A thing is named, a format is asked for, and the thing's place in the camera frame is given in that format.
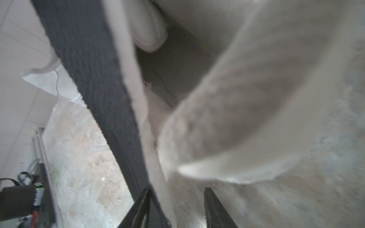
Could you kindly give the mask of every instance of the white fabric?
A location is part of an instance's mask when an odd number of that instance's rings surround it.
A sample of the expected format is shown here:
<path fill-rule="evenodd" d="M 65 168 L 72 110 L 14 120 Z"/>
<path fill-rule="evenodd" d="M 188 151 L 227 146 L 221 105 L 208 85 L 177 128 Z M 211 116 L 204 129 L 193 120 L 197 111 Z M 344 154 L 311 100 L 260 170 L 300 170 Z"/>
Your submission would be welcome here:
<path fill-rule="evenodd" d="M 337 98 L 353 41 L 351 20 L 340 25 L 348 3 L 266 1 L 163 126 L 164 172 L 252 183 L 291 168 Z"/>
<path fill-rule="evenodd" d="M 160 12 L 149 0 L 123 0 L 134 43 L 142 50 L 154 52 L 167 38 Z"/>
<path fill-rule="evenodd" d="M 52 49 L 49 64 L 42 69 L 31 69 L 25 72 L 23 79 L 50 94 L 86 106 L 75 83 Z"/>
<path fill-rule="evenodd" d="M 150 87 L 145 88 L 145 95 L 148 101 L 148 120 L 151 124 L 152 134 L 155 139 L 157 139 L 161 132 L 162 125 L 165 123 L 172 110 L 165 101 L 152 92 Z"/>

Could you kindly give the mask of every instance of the white wall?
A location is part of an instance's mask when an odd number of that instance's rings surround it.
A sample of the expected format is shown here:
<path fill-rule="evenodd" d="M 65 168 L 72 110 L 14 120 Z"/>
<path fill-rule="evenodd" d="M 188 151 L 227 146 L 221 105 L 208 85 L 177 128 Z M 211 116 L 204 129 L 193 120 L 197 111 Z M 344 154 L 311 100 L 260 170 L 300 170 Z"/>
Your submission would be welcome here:
<path fill-rule="evenodd" d="M 25 70 L 43 67 L 48 54 L 49 41 L 29 0 L 0 0 L 2 178 L 16 178 L 27 168 L 31 160 L 31 136 L 37 127 L 47 124 L 57 101 L 56 97 L 28 84 L 20 76 Z"/>

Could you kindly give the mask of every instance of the concrete floor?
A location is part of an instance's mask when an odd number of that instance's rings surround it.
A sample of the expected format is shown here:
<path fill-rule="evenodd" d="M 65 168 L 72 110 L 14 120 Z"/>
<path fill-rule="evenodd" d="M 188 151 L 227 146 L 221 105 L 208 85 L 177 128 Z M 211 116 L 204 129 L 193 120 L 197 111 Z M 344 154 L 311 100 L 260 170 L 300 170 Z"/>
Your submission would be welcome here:
<path fill-rule="evenodd" d="M 365 6 L 359 10 L 362 18 L 356 25 L 358 42 L 344 77 L 343 95 L 324 121 L 311 152 L 284 175 L 252 185 L 193 181 L 176 174 L 168 185 L 179 228 L 206 226 L 205 186 L 214 190 L 239 227 L 365 227 Z M 179 37 L 189 39 L 187 34 Z M 169 42 L 159 52 L 170 58 L 161 56 L 161 62 L 166 64 L 173 56 L 184 59 L 185 54 L 168 51 L 168 45 L 174 46 L 172 50 L 184 50 L 190 42 Z M 214 60 L 201 47 L 195 48 L 201 54 L 192 55 L 201 61 L 188 63 L 191 67 L 201 66 L 198 75 Z M 154 68 L 145 79 L 152 80 L 154 89 L 175 105 L 180 93 L 188 92 L 194 84 L 184 84 L 184 77 L 189 78 L 184 73 L 173 79 L 179 68 L 156 72 L 161 70 L 156 63 L 158 55 L 140 56 L 142 71 Z M 132 199 L 91 113 L 60 99 L 44 141 L 64 226 L 116 227 Z"/>

